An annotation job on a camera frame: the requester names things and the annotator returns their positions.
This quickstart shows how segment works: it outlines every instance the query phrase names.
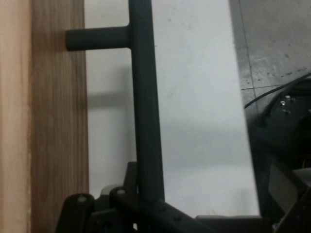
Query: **vertical pole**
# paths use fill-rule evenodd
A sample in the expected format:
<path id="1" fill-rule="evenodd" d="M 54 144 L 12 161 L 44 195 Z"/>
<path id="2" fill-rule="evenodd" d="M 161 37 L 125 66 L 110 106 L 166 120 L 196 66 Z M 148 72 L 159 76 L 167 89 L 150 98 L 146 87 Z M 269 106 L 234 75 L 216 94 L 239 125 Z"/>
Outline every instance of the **vertical pole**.
<path id="1" fill-rule="evenodd" d="M 164 200 L 160 121 L 151 0 L 129 0 L 138 190 L 144 201 Z"/>

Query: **bolt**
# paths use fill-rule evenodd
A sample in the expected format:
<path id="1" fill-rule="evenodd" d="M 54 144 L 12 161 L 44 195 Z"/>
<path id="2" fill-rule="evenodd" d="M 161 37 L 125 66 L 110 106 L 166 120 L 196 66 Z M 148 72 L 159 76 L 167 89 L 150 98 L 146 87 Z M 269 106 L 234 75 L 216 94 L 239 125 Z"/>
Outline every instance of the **bolt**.
<path id="1" fill-rule="evenodd" d="M 117 194 L 118 194 L 118 195 L 125 194 L 125 190 L 124 190 L 124 189 L 119 189 L 119 190 L 117 191 Z"/>
<path id="2" fill-rule="evenodd" d="M 83 195 L 80 195 L 78 197 L 78 202 L 85 202 L 86 200 L 87 200 L 87 198 L 85 196 L 83 196 Z"/>

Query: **white panel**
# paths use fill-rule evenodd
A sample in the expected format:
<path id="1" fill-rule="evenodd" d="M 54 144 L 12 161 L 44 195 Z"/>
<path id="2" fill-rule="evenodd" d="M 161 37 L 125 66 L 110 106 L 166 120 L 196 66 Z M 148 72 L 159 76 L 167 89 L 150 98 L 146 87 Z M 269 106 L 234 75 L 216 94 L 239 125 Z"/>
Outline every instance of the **white panel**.
<path id="1" fill-rule="evenodd" d="M 86 0 L 86 26 L 128 23 L 126 0 Z M 153 1 L 166 201 L 198 214 L 258 214 L 226 0 Z M 90 191 L 135 156 L 129 50 L 87 52 Z"/>

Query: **hole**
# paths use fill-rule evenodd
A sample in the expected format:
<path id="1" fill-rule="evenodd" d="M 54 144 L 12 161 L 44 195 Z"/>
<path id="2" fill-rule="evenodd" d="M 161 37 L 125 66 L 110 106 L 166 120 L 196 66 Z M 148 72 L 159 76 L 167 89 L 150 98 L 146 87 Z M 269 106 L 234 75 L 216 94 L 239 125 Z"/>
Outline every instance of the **hole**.
<path id="1" fill-rule="evenodd" d="M 165 207 L 162 207 L 162 208 L 159 209 L 159 211 L 160 211 L 160 212 L 165 212 L 165 211 L 166 211 L 166 208 L 165 208 Z"/>
<path id="2" fill-rule="evenodd" d="M 181 217 L 180 217 L 180 216 L 174 217 L 174 221 L 175 221 L 175 222 L 180 222 L 180 221 L 181 221 Z"/>

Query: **horizontal rod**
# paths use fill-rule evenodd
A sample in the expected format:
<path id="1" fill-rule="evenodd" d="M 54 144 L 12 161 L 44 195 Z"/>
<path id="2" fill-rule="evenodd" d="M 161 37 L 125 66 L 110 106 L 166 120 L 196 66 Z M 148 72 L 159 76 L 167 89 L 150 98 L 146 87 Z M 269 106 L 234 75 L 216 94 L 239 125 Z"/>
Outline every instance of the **horizontal rod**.
<path id="1" fill-rule="evenodd" d="M 69 51 L 128 48 L 129 28 L 93 28 L 69 30 L 66 32 L 66 46 Z"/>

